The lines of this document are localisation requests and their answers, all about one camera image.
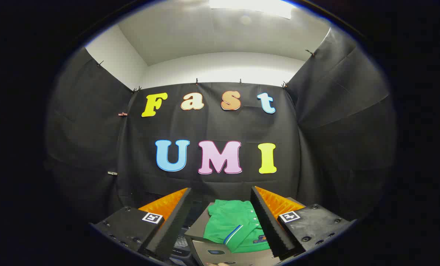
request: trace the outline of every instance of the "clip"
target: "clip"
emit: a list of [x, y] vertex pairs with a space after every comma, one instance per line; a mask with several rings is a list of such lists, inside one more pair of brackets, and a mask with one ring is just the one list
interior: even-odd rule
[[309, 52], [312, 56], [315, 56], [315, 54], [313, 52], [310, 52], [309, 50], [306, 49], [307, 52]]

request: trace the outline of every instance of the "shirt label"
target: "shirt label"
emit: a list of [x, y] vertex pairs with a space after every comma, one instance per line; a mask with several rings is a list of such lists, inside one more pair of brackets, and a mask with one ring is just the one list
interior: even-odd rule
[[253, 244], [258, 244], [261, 242], [267, 242], [266, 236], [261, 235], [261, 236], [257, 237], [257, 240], [252, 241]]

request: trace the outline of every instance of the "orange letter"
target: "orange letter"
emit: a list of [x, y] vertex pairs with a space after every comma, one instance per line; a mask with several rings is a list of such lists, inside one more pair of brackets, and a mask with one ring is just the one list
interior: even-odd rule
[[223, 100], [221, 102], [221, 108], [223, 108], [223, 110], [238, 110], [241, 106], [241, 102], [238, 100], [240, 96], [240, 93], [237, 91], [226, 91], [221, 96]]

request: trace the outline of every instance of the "letter m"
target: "letter m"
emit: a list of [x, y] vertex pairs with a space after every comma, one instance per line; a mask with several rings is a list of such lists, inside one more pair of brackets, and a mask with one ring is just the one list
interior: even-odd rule
[[200, 141], [198, 146], [202, 148], [202, 167], [198, 170], [199, 174], [208, 175], [213, 173], [210, 162], [212, 162], [217, 173], [221, 172], [225, 163], [225, 173], [239, 174], [242, 172], [239, 157], [241, 143], [239, 141], [229, 141], [222, 153], [218, 152], [213, 141]]

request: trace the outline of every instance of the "green shirt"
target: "green shirt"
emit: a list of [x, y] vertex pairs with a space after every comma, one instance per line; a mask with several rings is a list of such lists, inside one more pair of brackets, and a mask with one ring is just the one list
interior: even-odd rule
[[215, 200], [203, 237], [225, 244], [232, 253], [269, 249], [264, 232], [249, 201]]

